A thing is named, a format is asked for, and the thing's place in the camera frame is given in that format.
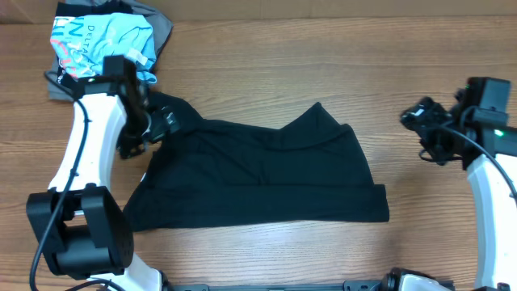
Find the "black t-shirt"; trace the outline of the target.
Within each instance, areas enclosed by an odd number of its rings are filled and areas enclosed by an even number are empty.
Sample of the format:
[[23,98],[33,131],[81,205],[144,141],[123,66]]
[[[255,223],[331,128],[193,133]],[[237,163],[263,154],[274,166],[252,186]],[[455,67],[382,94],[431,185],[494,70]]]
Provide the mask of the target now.
[[387,222],[385,186],[372,178],[348,124],[315,103],[281,129],[203,118],[154,93],[179,130],[153,153],[124,206],[133,231],[280,221]]

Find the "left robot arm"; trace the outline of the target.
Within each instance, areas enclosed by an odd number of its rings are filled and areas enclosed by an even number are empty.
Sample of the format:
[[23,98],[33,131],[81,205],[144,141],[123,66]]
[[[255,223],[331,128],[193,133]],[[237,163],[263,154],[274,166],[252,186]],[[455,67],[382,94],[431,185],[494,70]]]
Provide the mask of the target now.
[[170,290],[166,275],[134,251],[133,233],[110,193],[114,157],[132,158],[179,131],[168,106],[152,108],[148,88],[123,55],[105,57],[100,75],[68,93],[74,122],[61,165],[46,192],[32,193],[26,213],[38,241],[29,272],[36,288],[41,259],[77,289]]

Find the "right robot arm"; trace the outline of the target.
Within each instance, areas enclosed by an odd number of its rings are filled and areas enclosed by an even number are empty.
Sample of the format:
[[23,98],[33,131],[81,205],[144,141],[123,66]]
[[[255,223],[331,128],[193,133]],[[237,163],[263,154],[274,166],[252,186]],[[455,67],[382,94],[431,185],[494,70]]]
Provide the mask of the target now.
[[420,138],[420,158],[440,166],[460,160],[476,210],[476,290],[516,288],[516,130],[506,106],[511,83],[471,77],[446,110],[430,97],[400,115]]

